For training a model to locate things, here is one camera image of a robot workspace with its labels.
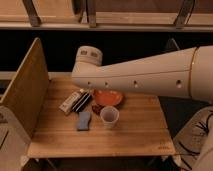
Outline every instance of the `wooden panel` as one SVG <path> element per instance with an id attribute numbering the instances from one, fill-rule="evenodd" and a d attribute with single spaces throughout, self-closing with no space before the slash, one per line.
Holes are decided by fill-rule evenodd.
<path id="1" fill-rule="evenodd" d="M 0 0 L 0 21 L 28 21 L 21 0 Z"/>
<path id="2" fill-rule="evenodd" d="M 70 77 L 51 80 L 28 156 L 88 157 L 174 154 L 164 114 L 153 95 L 125 94 L 118 107 L 120 118 L 113 130 L 105 130 L 92 113 L 90 131 L 77 132 L 78 115 L 65 116 L 59 105 L 79 88 Z M 87 106 L 92 112 L 91 104 Z"/>
<path id="3" fill-rule="evenodd" d="M 74 14 L 71 0 L 33 0 L 33 4 L 43 22 L 68 22 L 75 23 L 81 17 Z"/>
<path id="4" fill-rule="evenodd" d="M 49 84 L 48 72 L 40 40 L 33 42 L 14 78 L 4 93 L 0 104 L 8 108 L 11 114 L 3 113 L 10 124 L 20 122 L 31 137 L 41 110 Z"/>

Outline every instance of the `paper cup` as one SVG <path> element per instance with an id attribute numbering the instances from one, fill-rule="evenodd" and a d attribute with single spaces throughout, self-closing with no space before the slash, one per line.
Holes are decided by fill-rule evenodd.
<path id="1" fill-rule="evenodd" d="M 100 112 L 101 120 L 103 121 L 106 129 L 112 129 L 119 118 L 119 111 L 113 106 L 106 106 L 101 109 Z"/>

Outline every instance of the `wooden board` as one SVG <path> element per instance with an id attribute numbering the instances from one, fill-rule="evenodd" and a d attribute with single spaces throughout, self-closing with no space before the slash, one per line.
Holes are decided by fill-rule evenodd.
<path id="1" fill-rule="evenodd" d="M 0 112 L 21 136 L 23 129 L 32 136 L 48 84 L 45 57 L 37 38 L 0 101 Z"/>
<path id="2" fill-rule="evenodd" d="M 33 4 L 42 23 L 77 23 L 82 15 L 74 14 L 71 0 L 33 0 Z M 28 22 L 22 0 L 0 0 L 0 21 Z"/>
<path id="3" fill-rule="evenodd" d="M 173 25 L 177 13 L 136 13 L 136 12 L 97 12 L 96 21 L 99 24 L 150 24 L 150 25 Z M 210 18 L 213 14 L 192 14 L 188 24 L 190 25 L 213 25 Z"/>
<path id="4" fill-rule="evenodd" d="M 92 113 L 90 131 L 77 132 L 78 115 L 71 113 L 65 116 L 59 105 L 78 89 L 72 84 L 70 77 L 52 79 L 28 149 L 29 157 L 145 156 L 175 153 L 156 96 L 125 94 L 123 103 L 118 106 L 120 118 L 113 130 L 105 130 L 100 117 Z M 91 104 L 86 110 L 92 112 Z"/>

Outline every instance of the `orange bowl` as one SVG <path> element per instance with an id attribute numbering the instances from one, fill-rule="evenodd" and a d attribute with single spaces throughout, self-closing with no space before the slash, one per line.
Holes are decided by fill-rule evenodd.
<path id="1" fill-rule="evenodd" d="M 110 90 L 94 90 L 93 98 L 98 105 L 116 106 L 122 101 L 123 94 Z"/>

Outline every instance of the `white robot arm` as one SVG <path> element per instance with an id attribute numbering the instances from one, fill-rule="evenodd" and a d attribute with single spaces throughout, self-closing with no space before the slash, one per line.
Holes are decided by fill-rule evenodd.
<path id="1" fill-rule="evenodd" d="M 101 66 L 102 52 L 78 49 L 72 81 L 80 87 L 213 100 L 213 46 Z"/>

